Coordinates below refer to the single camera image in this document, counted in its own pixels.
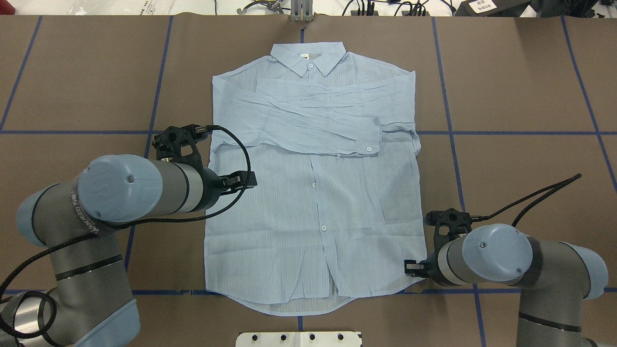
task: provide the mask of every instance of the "light blue joint cap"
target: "light blue joint cap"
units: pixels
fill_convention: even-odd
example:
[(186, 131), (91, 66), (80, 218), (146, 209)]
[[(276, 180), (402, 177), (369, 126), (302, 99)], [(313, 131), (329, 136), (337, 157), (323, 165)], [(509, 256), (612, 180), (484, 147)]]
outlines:
[(86, 212), (106, 222), (130, 222), (150, 212), (163, 193), (163, 178), (149, 160), (122, 154), (90, 163), (77, 186)]
[(140, 330), (137, 300), (133, 299), (80, 338), (75, 347), (126, 346)]
[(28, 242), (35, 246), (46, 247), (46, 245), (39, 240), (38, 236), (36, 236), (34, 225), (32, 225), (32, 217), (35, 213), (36, 203), (38, 203), (41, 195), (53, 186), (55, 185), (51, 185), (30, 195), (22, 202), (19, 209), (17, 209), (17, 229), (19, 229), (19, 232)]
[(523, 275), (533, 258), (527, 237), (507, 224), (474, 229), (463, 240), (462, 250), (467, 266), (493, 282), (511, 281)]
[(608, 285), (608, 268), (602, 257), (596, 252), (585, 247), (571, 245), (567, 242), (561, 242), (570, 246), (581, 257), (583, 263), (587, 267), (589, 273), (590, 288), (589, 294), (585, 300), (595, 299), (604, 293), (604, 288)]

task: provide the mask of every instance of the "white mounting plate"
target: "white mounting plate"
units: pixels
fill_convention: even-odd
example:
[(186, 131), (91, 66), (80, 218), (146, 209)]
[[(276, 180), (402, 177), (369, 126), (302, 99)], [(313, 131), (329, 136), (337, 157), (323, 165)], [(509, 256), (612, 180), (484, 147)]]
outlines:
[(253, 332), (240, 334), (236, 347), (362, 347), (361, 336), (360, 332)]

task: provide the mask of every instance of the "shirt collar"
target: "shirt collar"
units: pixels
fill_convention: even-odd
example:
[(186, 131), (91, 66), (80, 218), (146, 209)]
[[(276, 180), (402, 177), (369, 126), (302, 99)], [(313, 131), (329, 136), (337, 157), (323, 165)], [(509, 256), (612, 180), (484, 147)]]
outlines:
[[(316, 59), (308, 60), (300, 57), (302, 53), (321, 53), (321, 55)], [(275, 44), (272, 46), (270, 55), (300, 77), (304, 77), (310, 63), (314, 63), (325, 77), (332, 72), (345, 53), (347, 51), (342, 42), (322, 42)]]

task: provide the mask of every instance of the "shirt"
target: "shirt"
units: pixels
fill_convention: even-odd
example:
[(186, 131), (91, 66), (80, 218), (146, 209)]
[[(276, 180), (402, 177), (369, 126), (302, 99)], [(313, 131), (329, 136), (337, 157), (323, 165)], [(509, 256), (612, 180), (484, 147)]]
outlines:
[[(258, 185), (207, 221), (206, 289), (294, 316), (418, 281), (403, 266), (426, 257), (415, 73), (342, 43), (276, 44), (212, 84), (214, 123), (247, 146)], [(213, 133), (210, 169), (245, 165)]]

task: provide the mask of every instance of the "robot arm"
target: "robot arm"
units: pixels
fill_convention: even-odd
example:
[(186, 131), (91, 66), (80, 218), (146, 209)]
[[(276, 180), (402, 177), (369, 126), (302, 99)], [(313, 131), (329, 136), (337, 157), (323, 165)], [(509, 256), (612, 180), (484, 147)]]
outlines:
[[(471, 223), (469, 214), (453, 209), (431, 212), (426, 219), (451, 230)], [(581, 335), (583, 299), (597, 298), (608, 284), (608, 270), (598, 254), (568, 243), (537, 241), (505, 224), (448, 235), (439, 235), (438, 229), (436, 251), (420, 264), (405, 261), (408, 275), (444, 286), (497, 282), (521, 288), (519, 347), (612, 346)], [(450, 241), (438, 242), (444, 236)]]
[[(196, 142), (212, 130), (222, 128), (170, 127), (154, 138), (156, 161), (99, 157), (73, 181), (22, 203), (17, 223), (29, 242), (52, 249), (86, 240), (51, 253), (57, 288), (46, 293), (53, 303), (24, 292), (0, 305), (4, 321), (19, 332), (0, 331), (1, 347), (114, 347), (135, 338), (139, 315), (114, 233), (148, 217), (208, 209), (223, 194), (257, 185), (250, 171), (219, 177), (203, 167)], [(182, 156), (185, 146), (193, 152)], [(51, 328), (40, 334), (45, 325)]]

